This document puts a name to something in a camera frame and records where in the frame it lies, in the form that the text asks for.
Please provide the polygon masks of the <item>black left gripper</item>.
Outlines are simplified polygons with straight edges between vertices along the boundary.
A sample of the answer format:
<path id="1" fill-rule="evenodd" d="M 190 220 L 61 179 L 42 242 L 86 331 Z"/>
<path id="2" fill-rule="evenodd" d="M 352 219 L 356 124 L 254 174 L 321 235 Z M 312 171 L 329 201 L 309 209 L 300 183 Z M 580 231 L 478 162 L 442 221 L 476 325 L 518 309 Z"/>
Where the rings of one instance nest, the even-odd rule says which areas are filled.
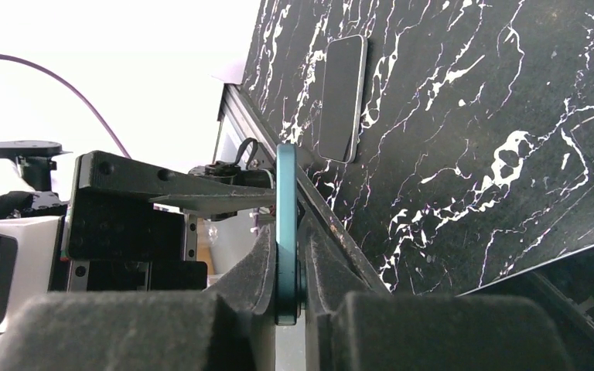
<path id="1" fill-rule="evenodd" d="M 68 291 L 201 291 L 198 220 L 276 203 L 259 171 L 216 163 L 181 173 L 93 151 L 77 159 L 63 255 Z"/>

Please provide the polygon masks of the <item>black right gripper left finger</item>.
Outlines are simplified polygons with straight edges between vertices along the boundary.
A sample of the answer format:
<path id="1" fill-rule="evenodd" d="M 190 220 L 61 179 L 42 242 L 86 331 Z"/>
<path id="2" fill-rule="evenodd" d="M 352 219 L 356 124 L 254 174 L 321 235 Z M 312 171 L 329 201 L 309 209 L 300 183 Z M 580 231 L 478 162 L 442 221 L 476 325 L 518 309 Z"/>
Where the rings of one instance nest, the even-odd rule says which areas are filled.
<path id="1" fill-rule="evenodd" d="M 0 339 L 0 370 L 272 370 L 275 230 L 205 291 L 49 293 Z"/>

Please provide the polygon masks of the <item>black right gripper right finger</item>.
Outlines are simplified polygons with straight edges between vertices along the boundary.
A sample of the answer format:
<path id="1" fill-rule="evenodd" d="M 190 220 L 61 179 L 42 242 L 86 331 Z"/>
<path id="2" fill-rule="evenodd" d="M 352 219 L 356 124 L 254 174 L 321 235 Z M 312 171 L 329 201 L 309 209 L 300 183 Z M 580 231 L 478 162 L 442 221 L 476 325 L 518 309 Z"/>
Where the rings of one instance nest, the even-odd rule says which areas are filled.
<path id="1" fill-rule="evenodd" d="M 548 314 L 510 296 L 392 295 L 373 287 L 304 208 L 309 370 L 571 370 Z"/>

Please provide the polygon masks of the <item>blue smartphone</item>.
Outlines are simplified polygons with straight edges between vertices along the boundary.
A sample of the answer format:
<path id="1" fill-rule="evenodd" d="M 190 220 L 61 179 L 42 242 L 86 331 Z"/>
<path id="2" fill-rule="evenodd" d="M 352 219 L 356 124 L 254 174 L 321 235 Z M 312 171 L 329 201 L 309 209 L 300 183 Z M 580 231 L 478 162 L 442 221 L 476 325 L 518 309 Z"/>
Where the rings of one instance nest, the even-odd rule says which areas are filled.
<path id="1" fill-rule="evenodd" d="M 296 147 L 277 146 L 275 207 L 275 324 L 295 325 L 302 305 L 302 273 L 298 251 L 298 183 Z"/>

